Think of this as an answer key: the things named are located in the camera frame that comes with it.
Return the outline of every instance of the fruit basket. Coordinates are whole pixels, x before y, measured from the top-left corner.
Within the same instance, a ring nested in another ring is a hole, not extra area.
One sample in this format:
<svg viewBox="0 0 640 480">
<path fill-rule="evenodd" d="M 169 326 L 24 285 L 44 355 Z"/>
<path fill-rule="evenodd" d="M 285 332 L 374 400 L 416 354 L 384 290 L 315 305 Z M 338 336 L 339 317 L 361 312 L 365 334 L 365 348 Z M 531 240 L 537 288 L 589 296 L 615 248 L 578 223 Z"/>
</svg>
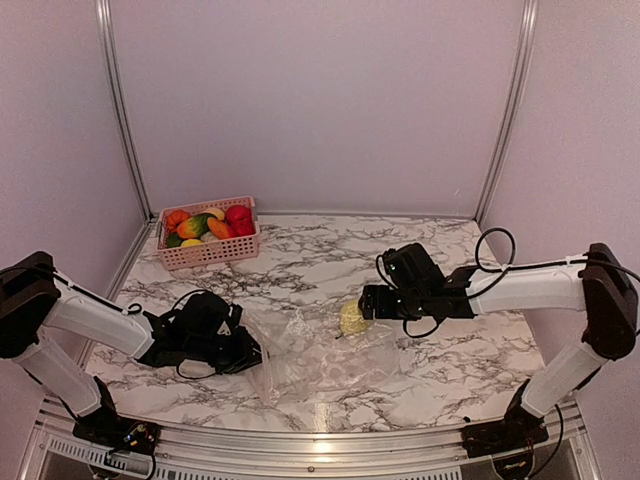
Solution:
<svg viewBox="0 0 640 480">
<path fill-rule="evenodd" d="M 227 211 L 234 205 L 241 205 L 251 210 L 251 223 L 255 229 L 253 235 L 229 238 L 226 240 L 216 240 L 209 243 L 185 247 L 167 247 L 169 238 L 168 219 L 176 210 L 184 210 L 189 215 L 196 215 L 210 208 L 218 208 Z M 160 225 L 158 231 L 158 246 L 156 252 L 162 260 L 162 264 L 167 270 L 177 270 L 178 268 L 196 267 L 198 265 L 208 265 L 211 263 L 228 262 L 230 260 L 240 260 L 258 255 L 258 237 L 260 227 L 255 214 L 255 202 L 253 197 L 226 198 L 212 202 L 196 203 L 181 207 L 167 208 L 160 214 Z"/>
</svg>

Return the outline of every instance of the table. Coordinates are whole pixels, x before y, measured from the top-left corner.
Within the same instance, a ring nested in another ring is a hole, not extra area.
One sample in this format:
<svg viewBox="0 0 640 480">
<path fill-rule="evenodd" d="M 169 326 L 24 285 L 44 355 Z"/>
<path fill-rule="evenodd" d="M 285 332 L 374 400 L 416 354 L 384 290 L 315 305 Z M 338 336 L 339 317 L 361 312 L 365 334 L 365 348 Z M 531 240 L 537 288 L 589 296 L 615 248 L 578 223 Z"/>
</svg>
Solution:
<svg viewBox="0 0 640 480">
<path fill-rule="evenodd" d="M 327 307 L 357 298 L 380 283 L 376 255 L 422 243 L 445 274 L 473 261 L 480 235 L 473 221 L 316 215 L 260 216 L 257 258 L 166 271 L 145 243 L 117 302 L 160 314 L 196 288 L 262 312 Z M 484 260 L 492 260 L 484 247 Z M 118 411 L 161 422 L 271 432 L 374 432 L 459 424 L 465 416 L 501 416 L 515 389 L 543 367 L 531 331 L 518 312 L 447 320 L 422 340 L 398 330 L 401 372 L 354 391 L 321 399 L 262 404 L 245 375 L 187 382 L 173 368 L 152 369 L 96 346 L 87 371 L 109 387 Z M 420 331 L 428 325 L 415 324 Z"/>
</svg>

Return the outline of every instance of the plastic bag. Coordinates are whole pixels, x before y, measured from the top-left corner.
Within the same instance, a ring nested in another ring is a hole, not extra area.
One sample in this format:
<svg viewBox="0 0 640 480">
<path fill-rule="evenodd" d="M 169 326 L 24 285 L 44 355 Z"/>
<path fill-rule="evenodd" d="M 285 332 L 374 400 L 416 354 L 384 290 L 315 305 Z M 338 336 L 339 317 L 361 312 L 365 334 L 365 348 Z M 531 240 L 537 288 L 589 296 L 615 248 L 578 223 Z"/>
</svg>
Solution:
<svg viewBox="0 0 640 480">
<path fill-rule="evenodd" d="M 371 386 L 399 370 L 392 328 L 373 324 L 340 336 L 339 322 L 339 313 L 328 309 L 289 315 L 245 310 L 242 323 L 262 346 L 262 364 L 245 374 L 264 404 Z"/>
</svg>

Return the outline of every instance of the white robotic arm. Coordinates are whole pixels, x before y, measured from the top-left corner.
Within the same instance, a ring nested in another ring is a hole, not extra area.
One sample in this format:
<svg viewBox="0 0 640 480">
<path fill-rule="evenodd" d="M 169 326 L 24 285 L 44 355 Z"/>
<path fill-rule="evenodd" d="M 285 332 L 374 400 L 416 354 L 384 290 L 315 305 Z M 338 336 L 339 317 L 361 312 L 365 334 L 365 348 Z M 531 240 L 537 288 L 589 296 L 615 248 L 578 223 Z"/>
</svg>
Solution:
<svg viewBox="0 0 640 480">
<path fill-rule="evenodd" d="M 47 330 L 82 335 L 151 367 L 191 360 L 227 374 L 262 360 L 260 346 L 240 326 L 241 315 L 240 306 L 208 291 L 161 316 L 137 304 L 124 309 L 56 272 L 44 252 L 0 270 L 0 358 L 11 359 L 60 397 L 76 420 L 74 435 L 113 448 L 140 422 L 119 416 L 106 385 L 81 370 Z M 144 441 L 136 445 L 149 453 L 158 427 L 143 423 Z"/>
<path fill-rule="evenodd" d="M 468 319 L 504 310 L 587 312 L 582 336 L 518 389 L 503 420 L 464 429 L 470 457 L 546 440 L 543 418 L 554 405 L 586 385 L 608 361 L 625 357 L 635 346 L 638 294 L 604 244 L 593 244 L 585 255 L 556 262 L 495 271 L 465 266 L 448 277 L 420 244 L 388 250 L 382 261 L 392 281 L 365 286 L 360 310 L 365 319 L 403 320 L 405 332 L 407 322 L 422 316 L 432 316 L 440 325 L 446 318 Z"/>
</svg>

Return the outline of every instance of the lavender backdrop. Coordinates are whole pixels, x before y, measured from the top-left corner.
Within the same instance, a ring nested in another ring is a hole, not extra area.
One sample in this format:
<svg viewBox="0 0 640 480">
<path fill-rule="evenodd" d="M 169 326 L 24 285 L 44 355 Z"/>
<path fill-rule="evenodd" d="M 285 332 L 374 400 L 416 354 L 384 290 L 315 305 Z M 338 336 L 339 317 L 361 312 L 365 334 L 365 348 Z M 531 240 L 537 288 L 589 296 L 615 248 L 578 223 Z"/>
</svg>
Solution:
<svg viewBox="0 0 640 480">
<path fill-rule="evenodd" d="M 522 16 L 502 0 L 113 2 L 153 207 L 473 216 Z"/>
<path fill-rule="evenodd" d="M 35 250 L 104 293 L 142 225 L 93 2 L 0 2 L 0 268 Z M 79 343 L 61 336 L 66 348 Z M 0 361 L 0 478 L 16 478 L 42 391 Z"/>
<path fill-rule="evenodd" d="M 635 1 L 541 2 L 527 91 L 484 225 L 514 232 L 520 262 L 604 241 L 640 271 L 639 19 Z M 584 314 L 528 318 L 546 359 L 585 325 Z M 639 375 L 636 350 L 578 397 L 605 480 L 640 478 Z"/>
</svg>

